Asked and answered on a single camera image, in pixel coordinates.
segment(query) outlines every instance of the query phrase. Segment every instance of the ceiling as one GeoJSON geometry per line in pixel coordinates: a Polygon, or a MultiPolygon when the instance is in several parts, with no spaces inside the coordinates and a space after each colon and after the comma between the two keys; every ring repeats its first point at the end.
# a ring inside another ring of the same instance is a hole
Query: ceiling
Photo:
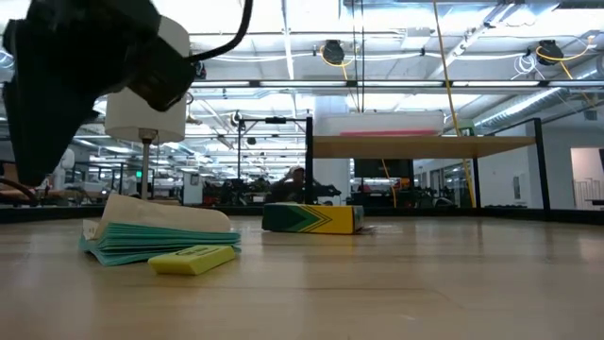
{"type": "MultiPolygon", "coordinates": [[[[230,40],[240,24],[243,7],[243,0],[155,0],[153,3],[162,15],[187,29],[195,52],[212,49],[230,40]]],[[[496,3],[449,1],[439,5],[445,54],[457,51],[456,56],[447,60],[451,79],[563,79],[566,75],[560,64],[537,64],[533,68],[530,59],[526,58],[522,59],[525,63],[522,66],[528,70],[519,73],[518,63],[522,62],[520,55],[527,53],[528,49],[534,51],[539,41],[555,40],[565,56],[584,53],[580,58],[566,62],[573,73],[581,64],[600,55],[600,49],[604,47],[604,35],[600,34],[604,29],[604,9],[557,8],[559,2],[544,4],[543,1],[527,1],[527,5],[509,8],[498,7],[496,3]],[[491,23],[491,27],[485,27],[485,22],[491,23]]],[[[8,19],[23,17],[28,4],[26,0],[0,0],[0,29],[8,19]]],[[[355,46],[359,59],[364,55],[365,62],[351,62],[345,67],[348,79],[444,78],[442,67],[439,68],[442,60],[439,58],[439,39],[431,2],[418,0],[414,4],[402,4],[395,0],[367,0],[362,16],[361,1],[354,2],[354,16],[351,4],[352,0],[255,1],[248,34],[243,42],[221,58],[205,62],[208,80],[344,79],[342,67],[327,65],[320,53],[313,55],[326,40],[340,40],[349,59],[355,54],[355,46]],[[284,34],[286,24],[289,37],[284,34]]],[[[10,69],[2,68],[0,63],[0,80],[8,79],[10,74],[10,69]]],[[[165,146],[160,150],[163,158],[173,157],[169,165],[165,165],[168,168],[174,165],[187,168],[199,165],[205,172],[227,177],[233,176],[229,166],[237,163],[236,151],[226,146],[237,144],[236,137],[228,137],[229,133],[235,133],[229,123],[233,112],[239,111],[245,118],[275,115],[303,118],[313,115],[317,109],[316,98],[322,95],[345,97],[350,112],[357,111],[356,102],[361,100],[355,90],[349,92],[347,89],[297,91],[284,88],[269,91],[220,88],[194,89],[191,92],[195,101],[189,107],[190,114],[203,124],[187,125],[189,138],[179,145],[165,146]],[[218,134],[227,135],[223,140],[226,143],[217,139],[218,134]]],[[[527,95],[501,87],[490,91],[470,89],[455,92],[452,99],[461,118],[474,119],[496,105],[514,99],[517,94],[527,95]]],[[[540,113],[544,116],[566,114],[580,108],[579,101],[582,99],[577,93],[563,99],[565,104],[559,102],[560,105],[540,113]]],[[[364,107],[364,114],[402,115],[410,111],[442,111],[444,116],[450,115],[448,98],[443,91],[421,88],[404,93],[396,89],[368,90],[364,96],[364,107]]],[[[104,112],[104,98],[98,101],[95,108],[104,112]]],[[[578,120],[577,127],[580,128],[580,118],[567,119],[578,120]]],[[[243,162],[245,173],[279,176],[289,165],[304,163],[304,152],[301,151],[304,136],[300,127],[294,124],[257,125],[253,131],[289,134],[292,137],[262,139],[255,145],[243,143],[248,148],[244,151],[248,153],[243,162]],[[264,152],[263,156],[261,151],[254,151],[261,148],[271,151],[264,152]]],[[[99,150],[102,150],[102,156],[118,160],[140,155],[139,145],[114,141],[103,134],[101,119],[96,124],[83,127],[79,135],[90,138],[80,138],[78,143],[89,147],[97,156],[99,150]],[[129,151],[119,153],[99,146],[119,146],[129,151]]]]}

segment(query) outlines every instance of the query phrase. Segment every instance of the person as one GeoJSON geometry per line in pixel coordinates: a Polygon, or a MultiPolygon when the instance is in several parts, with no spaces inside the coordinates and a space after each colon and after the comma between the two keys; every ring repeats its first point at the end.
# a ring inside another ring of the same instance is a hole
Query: person
{"type": "Polygon", "coordinates": [[[293,166],[284,178],[271,185],[271,202],[297,202],[304,201],[304,168],[293,166]]]}

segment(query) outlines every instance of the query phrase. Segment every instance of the white pillar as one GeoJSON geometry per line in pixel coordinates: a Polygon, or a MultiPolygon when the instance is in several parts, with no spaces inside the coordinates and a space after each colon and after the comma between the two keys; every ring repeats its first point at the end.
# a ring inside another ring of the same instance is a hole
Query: white pillar
{"type": "MultiPolygon", "coordinates": [[[[326,95],[314,98],[314,135],[334,135],[329,127],[322,124],[326,117],[343,116],[349,114],[345,96],[326,95]]],[[[338,197],[319,197],[320,202],[330,200],[333,205],[345,205],[346,198],[350,196],[350,159],[314,160],[314,178],[323,185],[333,184],[342,192],[338,197]]]]}

